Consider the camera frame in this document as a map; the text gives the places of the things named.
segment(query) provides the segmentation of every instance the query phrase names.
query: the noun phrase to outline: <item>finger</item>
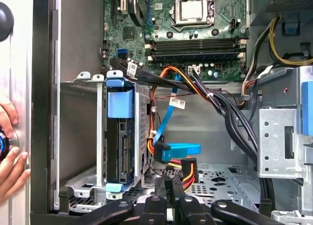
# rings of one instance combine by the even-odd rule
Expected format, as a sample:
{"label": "finger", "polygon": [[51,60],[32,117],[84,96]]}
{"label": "finger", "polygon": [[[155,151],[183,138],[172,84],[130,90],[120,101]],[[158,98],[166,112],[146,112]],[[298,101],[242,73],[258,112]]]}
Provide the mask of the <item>finger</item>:
{"label": "finger", "polygon": [[14,164],[10,174],[6,177],[4,182],[0,184],[0,192],[4,193],[9,188],[15,184],[18,178],[24,171],[24,166],[28,157],[28,153],[22,153],[18,159],[18,161]]}
{"label": "finger", "polygon": [[26,183],[26,180],[30,177],[30,169],[25,170],[18,178],[15,184],[5,193],[4,198],[7,200],[18,191],[20,191]]}
{"label": "finger", "polygon": [[0,106],[0,126],[8,138],[14,136],[10,118],[2,106]]}
{"label": "finger", "polygon": [[5,178],[10,174],[15,158],[19,155],[20,149],[17,147],[12,148],[6,158],[0,164],[0,185]]}
{"label": "finger", "polygon": [[0,95],[0,105],[4,108],[13,124],[18,123],[18,114],[11,101],[4,95]]}

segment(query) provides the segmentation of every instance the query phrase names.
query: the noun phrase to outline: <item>black knob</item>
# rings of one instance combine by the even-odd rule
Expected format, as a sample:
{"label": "black knob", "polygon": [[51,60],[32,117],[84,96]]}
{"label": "black knob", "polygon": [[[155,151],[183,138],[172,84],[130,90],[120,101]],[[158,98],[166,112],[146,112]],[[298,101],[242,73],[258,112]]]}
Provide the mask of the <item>black knob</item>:
{"label": "black knob", "polygon": [[10,8],[0,2],[0,42],[7,39],[14,26],[14,17]]}
{"label": "black knob", "polygon": [[0,161],[5,159],[6,155],[8,155],[10,151],[10,141],[7,136],[5,136],[3,130],[0,130]]}

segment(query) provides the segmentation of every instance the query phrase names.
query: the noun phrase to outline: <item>barcode label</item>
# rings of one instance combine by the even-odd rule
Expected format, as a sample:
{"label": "barcode label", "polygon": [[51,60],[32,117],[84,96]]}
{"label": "barcode label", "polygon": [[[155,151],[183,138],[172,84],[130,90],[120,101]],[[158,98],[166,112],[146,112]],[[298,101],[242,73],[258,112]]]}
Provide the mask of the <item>barcode label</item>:
{"label": "barcode label", "polygon": [[128,62],[127,75],[130,77],[135,77],[137,67],[138,67],[137,64],[134,64],[132,62]]}
{"label": "barcode label", "polygon": [[155,4],[155,10],[162,10],[163,9],[163,4],[162,3],[156,3]]}
{"label": "barcode label", "polygon": [[170,105],[175,107],[175,108],[185,109],[186,102],[181,100],[181,99],[177,99],[175,97],[171,97]]}

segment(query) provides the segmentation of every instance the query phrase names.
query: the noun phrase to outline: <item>cpu socket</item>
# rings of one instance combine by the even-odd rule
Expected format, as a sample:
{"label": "cpu socket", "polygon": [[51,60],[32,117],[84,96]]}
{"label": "cpu socket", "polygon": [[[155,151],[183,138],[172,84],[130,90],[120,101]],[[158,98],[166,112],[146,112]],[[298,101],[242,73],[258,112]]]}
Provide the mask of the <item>cpu socket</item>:
{"label": "cpu socket", "polygon": [[175,0],[170,11],[172,26],[214,25],[214,0]]}

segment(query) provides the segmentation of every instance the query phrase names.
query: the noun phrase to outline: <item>screw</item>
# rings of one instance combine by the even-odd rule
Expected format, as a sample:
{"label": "screw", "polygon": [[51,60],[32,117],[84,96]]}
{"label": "screw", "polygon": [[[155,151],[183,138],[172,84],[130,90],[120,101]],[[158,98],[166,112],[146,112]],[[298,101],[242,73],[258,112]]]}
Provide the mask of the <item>screw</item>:
{"label": "screw", "polygon": [[152,197],[151,200],[154,201],[154,202],[158,202],[160,200],[160,198],[159,197]]}
{"label": "screw", "polygon": [[191,202],[191,201],[192,201],[192,198],[191,198],[191,197],[185,197],[185,201]]}
{"label": "screw", "polygon": [[224,202],[218,202],[217,205],[218,205],[220,208],[226,208],[226,207],[227,207],[227,204],[224,203]]}
{"label": "screw", "polygon": [[119,206],[119,207],[126,207],[126,206],[127,206],[127,203],[126,203],[126,202],[121,202],[118,206]]}

